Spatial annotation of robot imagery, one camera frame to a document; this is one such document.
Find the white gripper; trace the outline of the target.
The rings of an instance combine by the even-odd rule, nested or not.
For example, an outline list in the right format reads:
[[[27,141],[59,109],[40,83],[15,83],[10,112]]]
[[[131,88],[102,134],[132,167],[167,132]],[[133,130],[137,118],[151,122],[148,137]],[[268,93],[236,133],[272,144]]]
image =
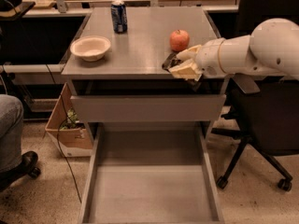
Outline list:
[[[179,52],[176,57],[184,61],[169,69],[174,78],[198,81],[200,77],[217,78],[224,77],[219,62],[219,49],[224,39],[214,39],[204,45],[196,45]]]

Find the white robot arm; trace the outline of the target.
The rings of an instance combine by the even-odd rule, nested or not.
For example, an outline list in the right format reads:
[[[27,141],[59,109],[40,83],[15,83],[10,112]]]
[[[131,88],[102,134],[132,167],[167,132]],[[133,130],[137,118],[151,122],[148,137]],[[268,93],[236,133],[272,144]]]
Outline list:
[[[299,79],[299,25],[285,19],[260,23],[251,34],[210,40],[175,56],[175,78],[199,80],[234,74]]]

